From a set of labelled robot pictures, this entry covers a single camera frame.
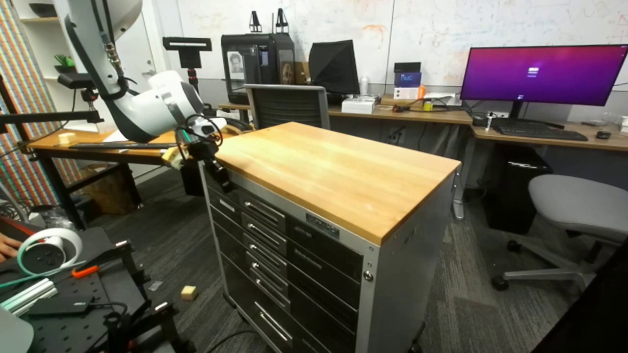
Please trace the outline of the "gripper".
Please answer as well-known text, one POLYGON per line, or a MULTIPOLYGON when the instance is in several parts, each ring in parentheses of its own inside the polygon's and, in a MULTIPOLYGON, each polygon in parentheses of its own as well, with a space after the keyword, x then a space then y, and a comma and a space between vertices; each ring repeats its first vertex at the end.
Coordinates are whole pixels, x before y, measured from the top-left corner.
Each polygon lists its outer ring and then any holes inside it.
POLYGON ((215 141, 199 140, 188 145, 188 153, 196 161, 206 162, 206 171, 213 181, 221 188, 222 192, 228 194, 233 190, 226 167, 218 162, 216 153, 218 144, 215 141))

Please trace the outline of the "drawer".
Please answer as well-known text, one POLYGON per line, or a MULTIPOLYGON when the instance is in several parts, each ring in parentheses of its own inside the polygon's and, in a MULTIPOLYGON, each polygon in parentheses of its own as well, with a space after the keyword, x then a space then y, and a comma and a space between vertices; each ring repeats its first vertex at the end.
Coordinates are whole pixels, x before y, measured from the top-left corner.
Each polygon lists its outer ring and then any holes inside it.
POLYGON ((321 286, 334 293, 339 299, 357 310, 360 304, 360 284, 337 270, 331 264, 318 258, 299 245, 288 243, 286 257, 290 263, 299 268, 321 286))
POLYGON ((358 282, 361 281, 363 277, 362 254, 292 216, 287 216, 286 219, 286 235, 344 275, 358 282))
POLYGON ((241 225, 249 234, 258 239, 258 241, 272 248, 272 250, 275 250, 278 254, 287 256, 288 241, 285 235, 270 226, 264 225, 261 221, 247 214, 242 214, 241 225))
POLYGON ((290 313, 308 328, 324 326, 355 336, 357 311, 320 284, 298 276, 288 280, 290 313))
POLYGON ((355 353, 355 335, 318 307, 297 305, 291 314, 332 353, 355 353))
POLYGON ((243 189, 238 191, 238 198, 240 205, 250 215, 282 233, 286 232, 287 217, 282 210, 243 189))

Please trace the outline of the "wooden stump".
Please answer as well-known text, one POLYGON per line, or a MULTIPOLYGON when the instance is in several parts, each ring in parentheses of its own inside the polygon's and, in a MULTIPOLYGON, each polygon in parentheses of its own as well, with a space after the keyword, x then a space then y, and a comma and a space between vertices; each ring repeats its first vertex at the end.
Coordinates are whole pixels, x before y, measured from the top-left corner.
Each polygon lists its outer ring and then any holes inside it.
POLYGON ((83 187, 82 191, 96 202, 103 214, 125 215, 141 208, 132 172, 122 163, 92 163, 80 169, 82 179, 104 176, 83 187))

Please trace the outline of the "wooden desk with black legs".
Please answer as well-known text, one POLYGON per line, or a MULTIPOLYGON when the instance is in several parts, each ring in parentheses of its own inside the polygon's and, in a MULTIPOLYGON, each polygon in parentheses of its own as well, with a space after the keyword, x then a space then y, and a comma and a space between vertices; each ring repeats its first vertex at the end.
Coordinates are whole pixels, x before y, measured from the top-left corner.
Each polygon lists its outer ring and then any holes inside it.
POLYGON ((159 149, 130 151, 73 149, 71 145, 62 145, 58 142, 60 135, 65 132, 67 131, 62 129, 44 138, 26 142, 20 150, 23 154, 33 157, 40 163, 45 176, 52 186, 54 195, 59 200, 61 208, 65 210, 69 220, 72 221, 78 229, 85 230, 87 223, 81 219, 78 209, 74 201, 72 201, 71 195, 110 174, 121 172, 132 203, 135 206, 141 206, 142 199, 135 185, 130 165, 141 164, 164 167, 165 163, 161 158, 162 153, 159 149), (98 174, 67 184, 63 178, 61 178, 61 174, 53 162, 55 158, 112 162, 114 165, 107 167, 98 174))

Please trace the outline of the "white door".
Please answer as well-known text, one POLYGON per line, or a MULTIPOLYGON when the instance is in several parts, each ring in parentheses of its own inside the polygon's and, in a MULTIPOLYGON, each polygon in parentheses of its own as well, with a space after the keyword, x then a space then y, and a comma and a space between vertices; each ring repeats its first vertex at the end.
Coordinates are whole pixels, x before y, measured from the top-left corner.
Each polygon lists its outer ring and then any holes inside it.
POLYGON ((135 23, 116 40, 116 48, 124 76, 130 79, 130 89, 139 93, 149 90, 148 80, 157 72, 143 14, 139 14, 135 23))

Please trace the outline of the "flat white box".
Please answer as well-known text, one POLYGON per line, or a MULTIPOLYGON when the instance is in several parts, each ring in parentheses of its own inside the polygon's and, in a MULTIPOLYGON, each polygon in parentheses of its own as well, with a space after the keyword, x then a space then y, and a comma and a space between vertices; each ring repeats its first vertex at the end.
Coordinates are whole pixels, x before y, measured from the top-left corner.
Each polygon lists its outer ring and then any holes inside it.
POLYGON ((346 98, 341 103, 341 112, 348 114, 367 114, 374 112, 375 107, 379 104, 380 96, 357 96, 355 98, 346 98))

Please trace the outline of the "potted green plant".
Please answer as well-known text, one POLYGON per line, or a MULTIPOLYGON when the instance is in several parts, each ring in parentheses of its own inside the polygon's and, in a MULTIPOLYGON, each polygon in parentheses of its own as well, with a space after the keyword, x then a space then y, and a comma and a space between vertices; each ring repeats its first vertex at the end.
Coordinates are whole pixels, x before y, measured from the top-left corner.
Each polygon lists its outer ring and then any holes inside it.
POLYGON ((77 72, 76 65, 70 56, 67 56, 65 54, 55 54, 54 60, 56 61, 54 69, 56 69, 59 74, 77 72))

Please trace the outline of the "flat black box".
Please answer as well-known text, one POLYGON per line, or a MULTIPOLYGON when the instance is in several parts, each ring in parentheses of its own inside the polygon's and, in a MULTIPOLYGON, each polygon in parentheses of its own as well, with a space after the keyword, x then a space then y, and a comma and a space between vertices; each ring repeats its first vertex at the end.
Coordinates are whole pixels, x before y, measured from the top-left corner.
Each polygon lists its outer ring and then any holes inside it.
POLYGON ((51 297, 38 299, 26 312, 27 316, 69 316, 85 313, 90 304, 94 303, 93 296, 51 297))

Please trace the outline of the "small blue box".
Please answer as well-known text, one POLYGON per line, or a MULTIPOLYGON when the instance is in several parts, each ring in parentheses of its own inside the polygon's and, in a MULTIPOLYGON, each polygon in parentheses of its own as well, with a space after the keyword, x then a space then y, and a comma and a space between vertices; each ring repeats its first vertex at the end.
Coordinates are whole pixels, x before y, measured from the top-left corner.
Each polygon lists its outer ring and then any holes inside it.
POLYGON ((395 88, 418 88, 421 86, 421 72, 395 72, 394 86, 395 88))

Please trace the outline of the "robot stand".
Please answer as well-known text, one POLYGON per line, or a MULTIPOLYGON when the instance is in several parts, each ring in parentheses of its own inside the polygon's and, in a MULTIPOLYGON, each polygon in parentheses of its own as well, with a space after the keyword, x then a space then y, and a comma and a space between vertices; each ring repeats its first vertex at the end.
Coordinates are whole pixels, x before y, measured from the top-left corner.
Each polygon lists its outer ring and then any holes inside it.
POLYGON ((16 323, 33 329, 33 340, 27 353, 100 352, 107 342, 106 315, 127 305, 126 317, 137 316, 132 340, 135 353, 197 353, 193 342, 177 331, 174 317, 178 311, 168 302, 151 302, 144 290, 144 280, 134 275, 121 260, 101 267, 98 273, 74 279, 68 271, 54 278, 59 297, 93 297, 104 306, 76 315, 30 317, 25 314, 16 323))

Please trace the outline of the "white shelf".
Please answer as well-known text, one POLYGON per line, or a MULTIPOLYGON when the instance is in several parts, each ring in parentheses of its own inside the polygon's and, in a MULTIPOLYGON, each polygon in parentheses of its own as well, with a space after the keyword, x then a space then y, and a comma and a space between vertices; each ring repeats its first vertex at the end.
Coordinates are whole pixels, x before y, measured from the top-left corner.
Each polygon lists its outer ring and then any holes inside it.
POLYGON ((55 54, 65 54, 74 58, 74 50, 67 38, 62 20, 68 13, 67 0, 10 0, 14 17, 25 37, 43 81, 45 97, 53 110, 88 110, 88 103, 83 101, 79 90, 71 90, 57 82, 59 73, 55 69, 55 54), (56 18, 37 18, 28 4, 30 2, 52 3, 57 11, 56 18))

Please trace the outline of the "black bowl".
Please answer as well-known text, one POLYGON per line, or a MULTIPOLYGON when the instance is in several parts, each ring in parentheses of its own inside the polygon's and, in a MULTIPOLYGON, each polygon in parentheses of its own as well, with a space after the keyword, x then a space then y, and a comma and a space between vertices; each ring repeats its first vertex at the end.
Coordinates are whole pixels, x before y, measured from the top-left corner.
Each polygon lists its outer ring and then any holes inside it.
POLYGON ((28 4, 37 18, 56 18, 57 11, 52 3, 30 2, 28 4))

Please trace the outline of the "black computer tower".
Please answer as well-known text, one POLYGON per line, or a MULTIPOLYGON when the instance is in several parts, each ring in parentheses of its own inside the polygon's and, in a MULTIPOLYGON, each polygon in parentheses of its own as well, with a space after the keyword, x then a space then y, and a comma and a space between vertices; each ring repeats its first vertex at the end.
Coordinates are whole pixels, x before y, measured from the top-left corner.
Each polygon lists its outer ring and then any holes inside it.
POLYGON ((482 205, 489 228, 527 234, 536 216, 528 185, 546 174, 552 168, 532 147, 496 143, 484 172, 482 205))

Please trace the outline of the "wide monitor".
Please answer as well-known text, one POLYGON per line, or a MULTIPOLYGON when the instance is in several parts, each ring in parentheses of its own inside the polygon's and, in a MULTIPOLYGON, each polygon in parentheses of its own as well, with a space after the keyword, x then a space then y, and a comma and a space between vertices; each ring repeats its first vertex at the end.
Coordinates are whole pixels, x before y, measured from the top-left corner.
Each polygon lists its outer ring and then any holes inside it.
POLYGON ((604 106, 628 58, 628 44, 473 47, 463 101, 604 106))

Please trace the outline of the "wooden desk with monitor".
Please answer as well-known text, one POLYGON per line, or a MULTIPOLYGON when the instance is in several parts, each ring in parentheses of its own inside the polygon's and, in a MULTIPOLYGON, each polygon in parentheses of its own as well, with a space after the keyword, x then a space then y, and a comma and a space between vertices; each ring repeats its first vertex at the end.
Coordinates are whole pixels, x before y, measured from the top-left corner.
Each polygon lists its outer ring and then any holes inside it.
POLYGON ((566 130, 576 130, 577 132, 587 136, 588 141, 574 141, 565 139, 544 139, 544 138, 525 138, 518 136, 502 135, 493 129, 488 132, 484 127, 471 126, 473 135, 477 139, 490 141, 521 143, 532 145, 548 145, 556 147, 571 147, 593 150, 619 151, 628 152, 628 135, 622 134, 621 130, 615 125, 606 125, 602 127, 586 126, 581 124, 565 123, 566 130), (609 139, 599 139, 596 137, 597 131, 603 129, 611 132, 609 139))

